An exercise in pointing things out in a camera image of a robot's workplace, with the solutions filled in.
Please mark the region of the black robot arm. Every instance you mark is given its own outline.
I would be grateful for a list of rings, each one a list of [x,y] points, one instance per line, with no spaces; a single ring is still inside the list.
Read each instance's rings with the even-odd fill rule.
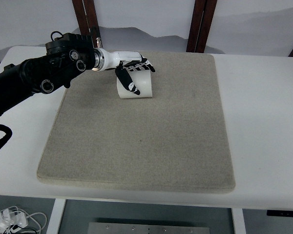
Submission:
[[[45,56],[7,65],[0,73],[0,116],[35,93],[69,88],[72,79],[95,65],[90,35],[66,33],[45,47]]]

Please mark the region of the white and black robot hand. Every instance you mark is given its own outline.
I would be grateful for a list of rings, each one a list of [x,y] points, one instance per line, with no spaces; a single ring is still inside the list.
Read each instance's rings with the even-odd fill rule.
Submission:
[[[114,51],[109,52],[103,48],[94,49],[95,63],[93,71],[114,70],[122,86],[129,92],[140,95],[140,90],[134,84],[131,72],[149,70],[155,72],[150,61],[138,52]]]

